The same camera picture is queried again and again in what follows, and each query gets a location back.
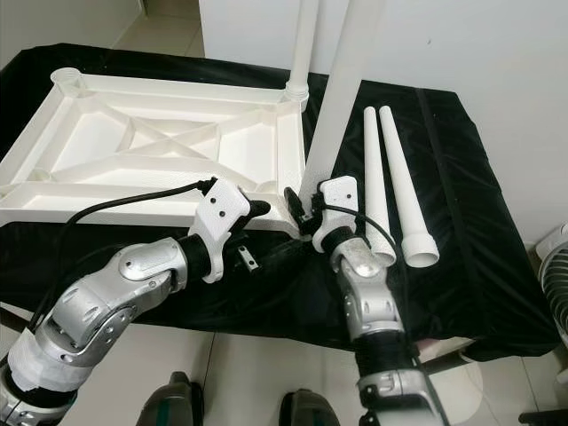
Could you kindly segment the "white floor fan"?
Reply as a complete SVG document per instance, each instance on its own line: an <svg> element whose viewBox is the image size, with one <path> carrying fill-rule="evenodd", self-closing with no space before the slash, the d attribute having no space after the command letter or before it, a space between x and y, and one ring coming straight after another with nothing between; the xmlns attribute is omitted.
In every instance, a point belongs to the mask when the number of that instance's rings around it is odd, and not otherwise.
<svg viewBox="0 0 568 426"><path fill-rule="evenodd" d="M545 235L534 251L540 260L540 287L560 340L568 348L568 222Z"/></svg>

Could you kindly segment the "black table cloth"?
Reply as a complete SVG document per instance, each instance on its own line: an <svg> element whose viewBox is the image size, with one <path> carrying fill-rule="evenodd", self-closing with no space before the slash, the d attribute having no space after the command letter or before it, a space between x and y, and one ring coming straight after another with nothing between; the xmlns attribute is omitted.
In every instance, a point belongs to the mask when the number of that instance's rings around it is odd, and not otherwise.
<svg viewBox="0 0 568 426"><path fill-rule="evenodd" d="M117 51L60 43L21 51L0 72L1 150L7 153L51 89L54 70L194 83L279 88L285 69L218 59ZM415 340L465 337L476 362L539 357L560 344L548 301L529 264L522 235L504 198L477 126L457 93L366 81L356 106L392 109L423 215L439 260L427 268L390 273L398 307ZM33 310L51 284L65 287L97 271L122 245L181 235L178 227L82 223L54 259L60 225L13 222L0 234L0 299ZM252 232L259 240L287 238ZM250 273L231 266L219 283L193 285L139 317L142 324L206 332L292 338L350 348L343 304L323 256L307 243L307 258L261 264Z"/></svg>

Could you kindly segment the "grey robot left foot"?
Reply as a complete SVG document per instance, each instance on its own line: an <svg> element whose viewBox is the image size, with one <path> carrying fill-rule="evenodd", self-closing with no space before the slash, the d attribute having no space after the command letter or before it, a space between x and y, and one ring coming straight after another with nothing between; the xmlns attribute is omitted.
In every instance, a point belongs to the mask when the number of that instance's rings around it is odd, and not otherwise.
<svg viewBox="0 0 568 426"><path fill-rule="evenodd" d="M203 421L203 386L184 372L174 372L147 398L137 426L203 426Z"/></svg>

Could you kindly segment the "white plastic table leg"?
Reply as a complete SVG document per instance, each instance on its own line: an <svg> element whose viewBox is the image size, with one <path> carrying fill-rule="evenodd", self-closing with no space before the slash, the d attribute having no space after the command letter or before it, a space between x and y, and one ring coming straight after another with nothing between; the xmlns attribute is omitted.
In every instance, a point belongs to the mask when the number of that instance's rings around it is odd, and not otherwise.
<svg viewBox="0 0 568 426"><path fill-rule="evenodd" d="M365 215L373 219L377 227L367 225L367 240L372 252L384 266L392 266L397 260L392 243L382 231L387 231L387 199L382 162L380 130L376 111L371 106L364 109L364 166L365 166Z"/></svg>
<svg viewBox="0 0 568 426"><path fill-rule="evenodd" d="M406 156L403 154L392 109L389 106L381 106L378 119L400 223L403 260L413 268L434 266L440 257L438 245L423 219L421 203L414 188Z"/></svg>
<svg viewBox="0 0 568 426"><path fill-rule="evenodd" d="M320 0L300 0L297 13L295 49L292 68L284 88L284 99L305 102L309 98L308 74L315 48L315 31Z"/></svg>
<svg viewBox="0 0 568 426"><path fill-rule="evenodd" d="M297 194L312 210L318 184L330 179L387 0L350 0L320 103L315 134Z"/></svg>

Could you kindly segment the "grey robot foot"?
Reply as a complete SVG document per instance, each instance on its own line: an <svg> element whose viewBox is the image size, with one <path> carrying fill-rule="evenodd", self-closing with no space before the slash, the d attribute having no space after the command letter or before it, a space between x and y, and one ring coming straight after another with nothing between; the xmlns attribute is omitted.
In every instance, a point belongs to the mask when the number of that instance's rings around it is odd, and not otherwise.
<svg viewBox="0 0 568 426"><path fill-rule="evenodd" d="M280 402L279 426L341 426L323 395L299 389L284 395Z"/></svg>
<svg viewBox="0 0 568 426"><path fill-rule="evenodd" d="M174 372L147 398L137 426L203 426L203 421L203 386L184 372Z"/></svg>

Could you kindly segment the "grey robot right foot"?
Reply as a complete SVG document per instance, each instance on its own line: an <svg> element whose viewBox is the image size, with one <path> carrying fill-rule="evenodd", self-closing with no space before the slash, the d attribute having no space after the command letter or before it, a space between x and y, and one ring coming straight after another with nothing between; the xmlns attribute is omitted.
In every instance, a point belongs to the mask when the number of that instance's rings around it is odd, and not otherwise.
<svg viewBox="0 0 568 426"><path fill-rule="evenodd" d="M284 395L280 402L279 426L341 426L323 395L299 389Z"/></svg>

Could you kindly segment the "white plastic children table top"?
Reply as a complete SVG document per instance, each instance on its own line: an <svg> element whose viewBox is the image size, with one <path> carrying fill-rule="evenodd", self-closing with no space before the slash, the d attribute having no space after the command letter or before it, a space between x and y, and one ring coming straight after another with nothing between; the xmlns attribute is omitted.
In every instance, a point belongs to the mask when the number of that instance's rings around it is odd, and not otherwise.
<svg viewBox="0 0 568 426"><path fill-rule="evenodd" d="M287 190L305 167L302 105L282 89L85 74L60 68L0 163L0 216L64 223L105 201L218 178L268 214L250 230L299 226Z"/></svg>

